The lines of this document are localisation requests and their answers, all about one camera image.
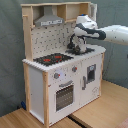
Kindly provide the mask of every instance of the toy kitchen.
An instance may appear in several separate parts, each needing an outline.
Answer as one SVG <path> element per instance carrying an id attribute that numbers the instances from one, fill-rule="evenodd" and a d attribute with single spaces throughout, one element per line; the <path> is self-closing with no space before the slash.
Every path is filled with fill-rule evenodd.
<path id="1" fill-rule="evenodd" d="M 101 95 L 105 49 L 85 44 L 85 52 L 78 54 L 67 47 L 77 16 L 87 14 L 96 20 L 97 5 L 68 2 L 21 6 L 26 107 L 48 128 Z M 72 42 L 76 46 L 80 40 L 74 37 Z"/>

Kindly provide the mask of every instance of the oven door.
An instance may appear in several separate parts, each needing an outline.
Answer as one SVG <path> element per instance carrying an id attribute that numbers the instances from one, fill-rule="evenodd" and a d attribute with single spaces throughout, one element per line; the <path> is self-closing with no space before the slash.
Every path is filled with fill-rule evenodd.
<path id="1" fill-rule="evenodd" d="M 70 77 L 49 87 L 49 123 L 61 120 L 79 108 L 80 78 Z"/>

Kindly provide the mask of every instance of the cabinet handle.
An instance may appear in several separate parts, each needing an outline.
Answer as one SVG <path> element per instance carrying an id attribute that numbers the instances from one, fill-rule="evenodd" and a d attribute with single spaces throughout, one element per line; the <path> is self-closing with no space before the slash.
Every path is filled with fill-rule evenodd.
<path id="1" fill-rule="evenodd" d="M 59 87 L 66 87 L 66 86 L 70 85 L 72 82 L 73 82 L 73 81 L 70 80 L 70 81 L 67 82 L 66 84 L 61 84 L 61 85 L 59 85 Z"/>
<path id="2" fill-rule="evenodd" d="M 86 88 L 86 77 L 85 76 L 83 76 L 83 80 L 84 80 L 84 87 L 82 87 L 82 90 L 85 90 Z"/>

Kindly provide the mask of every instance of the wall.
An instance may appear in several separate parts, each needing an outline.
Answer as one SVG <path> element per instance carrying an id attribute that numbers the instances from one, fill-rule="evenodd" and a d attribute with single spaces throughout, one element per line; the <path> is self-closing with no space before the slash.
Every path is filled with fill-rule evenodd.
<path id="1" fill-rule="evenodd" d="M 0 0 L 0 116 L 14 111 L 22 100 L 25 101 L 22 65 L 25 54 L 20 4 L 68 1 L 78 0 Z M 127 0 L 91 2 L 98 4 L 99 28 L 113 24 L 128 26 Z M 87 43 L 107 49 L 103 78 L 128 88 L 128 46 L 93 39 L 87 39 Z"/>

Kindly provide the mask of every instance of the white cabinet door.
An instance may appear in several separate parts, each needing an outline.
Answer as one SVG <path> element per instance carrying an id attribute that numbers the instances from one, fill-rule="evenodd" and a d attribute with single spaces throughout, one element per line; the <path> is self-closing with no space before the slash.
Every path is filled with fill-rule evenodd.
<path id="1" fill-rule="evenodd" d="M 102 54 L 82 61 L 80 107 L 99 97 Z"/>
<path id="2" fill-rule="evenodd" d="M 79 74 L 51 84 L 49 87 L 50 125 L 68 116 L 79 108 L 79 86 Z"/>
<path id="3" fill-rule="evenodd" d="M 90 3 L 89 5 L 89 17 L 96 21 L 97 4 Z"/>

